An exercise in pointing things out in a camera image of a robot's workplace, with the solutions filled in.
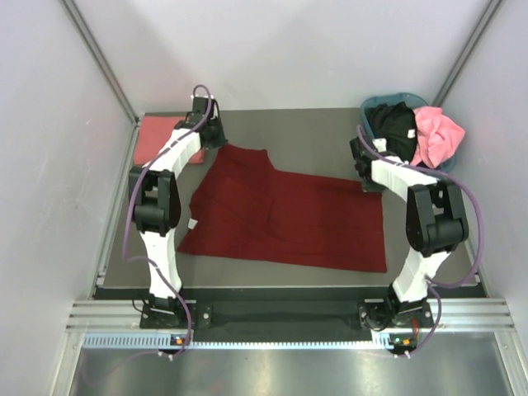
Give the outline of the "dark red t-shirt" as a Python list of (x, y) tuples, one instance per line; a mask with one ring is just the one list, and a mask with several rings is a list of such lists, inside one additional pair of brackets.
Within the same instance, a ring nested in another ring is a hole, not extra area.
[(358, 181), (278, 170), (265, 150), (223, 146), (190, 210), (195, 224), (181, 253), (387, 271), (379, 194)]

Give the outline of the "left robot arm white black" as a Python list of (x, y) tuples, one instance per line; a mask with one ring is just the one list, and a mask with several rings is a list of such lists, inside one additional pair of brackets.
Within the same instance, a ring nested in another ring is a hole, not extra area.
[(185, 328), (190, 312), (179, 295), (182, 280), (176, 263), (176, 227), (182, 205), (177, 179), (192, 158), (227, 143), (213, 97), (192, 97), (192, 108), (179, 120), (154, 156), (129, 172), (129, 209), (125, 231), (139, 232), (148, 264), (150, 286), (142, 308), (143, 329)]

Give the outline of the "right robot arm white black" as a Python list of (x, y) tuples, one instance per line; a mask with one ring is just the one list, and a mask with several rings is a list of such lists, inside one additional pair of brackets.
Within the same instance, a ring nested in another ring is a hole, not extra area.
[(358, 304), (361, 325), (381, 332), (408, 326), (426, 313), (429, 281), (441, 264), (469, 236), (461, 189), (445, 178), (406, 168), (387, 153), (382, 159), (360, 137), (350, 142), (362, 186), (377, 184), (406, 204), (405, 235), (409, 244), (402, 270), (380, 303)]

